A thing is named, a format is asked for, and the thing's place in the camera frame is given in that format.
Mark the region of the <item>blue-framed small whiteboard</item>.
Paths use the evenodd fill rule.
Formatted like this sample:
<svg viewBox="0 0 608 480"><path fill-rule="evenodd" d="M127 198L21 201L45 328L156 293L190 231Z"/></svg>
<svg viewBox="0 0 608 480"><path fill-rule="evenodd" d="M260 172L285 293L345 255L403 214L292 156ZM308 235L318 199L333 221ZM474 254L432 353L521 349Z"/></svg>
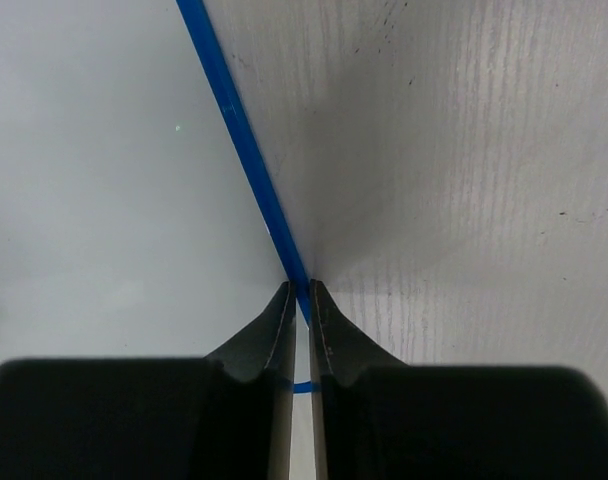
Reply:
<svg viewBox="0 0 608 480"><path fill-rule="evenodd" d="M0 368L202 357L287 275L202 1L0 1Z"/></svg>

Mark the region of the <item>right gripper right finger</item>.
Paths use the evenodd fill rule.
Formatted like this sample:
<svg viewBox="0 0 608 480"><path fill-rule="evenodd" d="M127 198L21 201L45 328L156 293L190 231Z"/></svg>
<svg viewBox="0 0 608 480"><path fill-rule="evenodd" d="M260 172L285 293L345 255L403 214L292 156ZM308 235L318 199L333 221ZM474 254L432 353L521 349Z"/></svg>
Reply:
<svg viewBox="0 0 608 480"><path fill-rule="evenodd" d="M558 366L411 366L309 287L321 479L608 479L608 405Z"/></svg>

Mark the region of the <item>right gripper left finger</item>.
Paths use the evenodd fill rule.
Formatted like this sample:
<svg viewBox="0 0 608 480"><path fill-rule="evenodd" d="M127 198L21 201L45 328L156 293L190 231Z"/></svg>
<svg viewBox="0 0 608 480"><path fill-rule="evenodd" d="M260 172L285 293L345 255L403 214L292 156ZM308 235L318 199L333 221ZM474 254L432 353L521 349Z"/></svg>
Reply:
<svg viewBox="0 0 608 480"><path fill-rule="evenodd" d="M285 479L295 288L203 357L0 365L0 479Z"/></svg>

